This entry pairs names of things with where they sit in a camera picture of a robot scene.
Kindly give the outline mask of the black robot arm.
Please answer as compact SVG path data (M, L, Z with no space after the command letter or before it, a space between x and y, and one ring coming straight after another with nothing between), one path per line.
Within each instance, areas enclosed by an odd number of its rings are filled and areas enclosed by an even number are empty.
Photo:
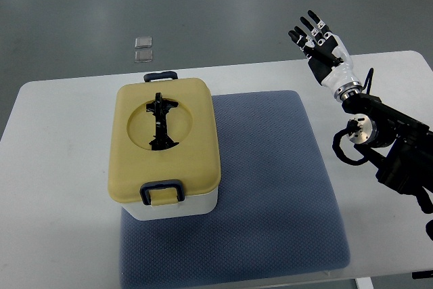
M332 149L344 163L377 168L379 183L414 196L432 214L432 131L429 126L370 94L373 68L365 85L343 95L342 108L353 117L334 135Z

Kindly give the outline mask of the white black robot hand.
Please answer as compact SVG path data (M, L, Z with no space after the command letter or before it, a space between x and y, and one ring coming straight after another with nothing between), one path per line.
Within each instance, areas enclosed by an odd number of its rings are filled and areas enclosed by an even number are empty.
M288 32L291 40L308 60L316 81L327 87L335 100L343 102L362 92L362 84L353 72L351 56L341 38L313 11L301 17L304 28L295 26Z

